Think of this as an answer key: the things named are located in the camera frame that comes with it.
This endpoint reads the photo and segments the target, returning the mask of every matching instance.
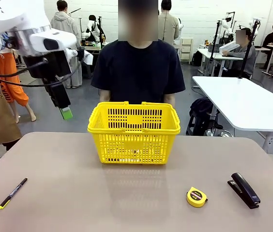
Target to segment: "pen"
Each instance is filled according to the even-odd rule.
[[[10,202],[11,198],[18,192],[18,190],[26,183],[27,178],[25,178],[14,190],[10,193],[10,195],[5,198],[5,200],[0,205],[0,209],[4,209],[5,206]]]

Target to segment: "tape measure label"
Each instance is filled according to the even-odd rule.
[[[200,201],[202,199],[202,194],[198,191],[192,191],[190,193],[190,196],[192,199],[194,199],[195,201]]]

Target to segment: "yellow tape measure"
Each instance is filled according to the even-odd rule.
[[[187,201],[192,206],[200,208],[204,205],[205,202],[208,201],[208,199],[205,193],[194,187],[191,187],[191,189],[187,192]]]

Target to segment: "black t-shirt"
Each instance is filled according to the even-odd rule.
[[[185,90],[178,54],[161,40],[144,49],[125,41],[105,46],[98,58],[92,86],[109,90],[112,102],[163,102],[165,94]]]

